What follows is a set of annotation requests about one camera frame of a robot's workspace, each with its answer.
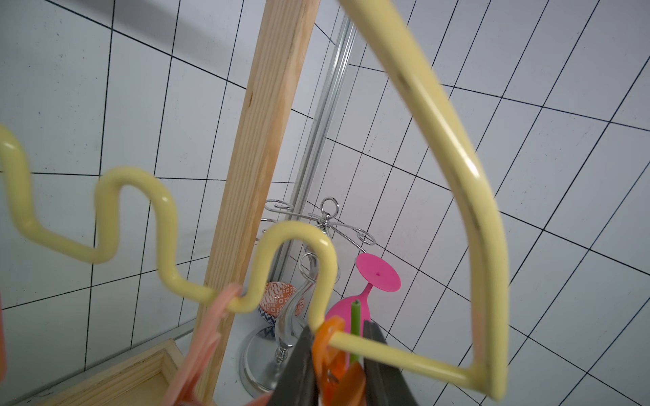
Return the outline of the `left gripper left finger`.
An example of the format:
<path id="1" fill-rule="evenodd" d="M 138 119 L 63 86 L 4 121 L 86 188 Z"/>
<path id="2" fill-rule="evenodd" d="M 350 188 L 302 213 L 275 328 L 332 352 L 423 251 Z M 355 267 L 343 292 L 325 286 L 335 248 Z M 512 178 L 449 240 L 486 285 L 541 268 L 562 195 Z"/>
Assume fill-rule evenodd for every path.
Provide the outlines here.
<path id="1" fill-rule="evenodd" d="M 306 326 L 267 405 L 319 404 L 317 377 L 311 354 L 313 341 L 314 334 L 309 326 Z"/>

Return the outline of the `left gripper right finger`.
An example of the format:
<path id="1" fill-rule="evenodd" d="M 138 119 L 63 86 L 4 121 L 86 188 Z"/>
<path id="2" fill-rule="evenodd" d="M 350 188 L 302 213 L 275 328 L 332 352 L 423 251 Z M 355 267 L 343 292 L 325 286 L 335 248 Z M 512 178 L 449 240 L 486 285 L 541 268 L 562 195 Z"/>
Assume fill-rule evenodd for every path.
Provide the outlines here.
<path id="1" fill-rule="evenodd" d="M 369 406 L 408 406 L 417 405 L 402 372 L 392 366 L 363 355 L 366 372 L 366 405 Z"/>

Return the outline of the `orange clothespin lowest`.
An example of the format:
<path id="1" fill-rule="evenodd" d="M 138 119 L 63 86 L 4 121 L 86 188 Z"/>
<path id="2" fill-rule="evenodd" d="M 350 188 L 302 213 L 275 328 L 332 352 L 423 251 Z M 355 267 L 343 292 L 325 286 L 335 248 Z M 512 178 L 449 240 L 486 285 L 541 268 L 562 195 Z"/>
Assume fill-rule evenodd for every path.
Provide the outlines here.
<path id="1" fill-rule="evenodd" d="M 322 405 L 366 405 L 367 378 L 359 361 L 348 364 L 348 354 L 329 345 L 345 320 L 334 316 L 318 329 L 311 355 Z"/>

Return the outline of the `pink clothespin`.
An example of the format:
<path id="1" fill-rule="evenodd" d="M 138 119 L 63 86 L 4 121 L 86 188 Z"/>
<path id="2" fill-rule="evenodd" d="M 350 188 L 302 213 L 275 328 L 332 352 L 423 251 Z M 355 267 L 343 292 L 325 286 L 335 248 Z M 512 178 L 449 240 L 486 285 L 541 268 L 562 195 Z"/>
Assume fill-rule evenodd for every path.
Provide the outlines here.
<path id="1" fill-rule="evenodd" d="M 208 306 L 186 359 L 162 397 L 162 405 L 208 405 L 213 401 L 213 390 L 199 393 L 199 384 L 210 376 L 209 364 L 223 334 L 220 324 L 231 313 L 253 311 L 261 302 L 267 282 L 250 281 L 246 293 L 240 284 L 228 285 Z"/>

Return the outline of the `yellow wavy clothes hanger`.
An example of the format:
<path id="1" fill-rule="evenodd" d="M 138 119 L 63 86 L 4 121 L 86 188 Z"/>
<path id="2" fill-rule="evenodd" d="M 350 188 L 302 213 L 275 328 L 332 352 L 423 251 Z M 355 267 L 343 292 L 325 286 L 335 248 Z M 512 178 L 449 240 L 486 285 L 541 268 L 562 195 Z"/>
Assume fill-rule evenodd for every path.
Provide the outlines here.
<path id="1" fill-rule="evenodd" d="M 345 1 L 343 8 L 408 106 L 460 209 L 471 254 L 474 360 L 469 368 L 462 369 L 348 333 L 335 333 L 330 344 L 501 400 L 508 377 L 509 259 L 489 180 L 435 73 L 394 5 L 389 1 Z M 308 314 L 313 331 L 325 321 L 337 271 L 333 243 L 322 234 L 323 241 L 316 245 L 299 239 L 316 251 L 321 265 Z"/>

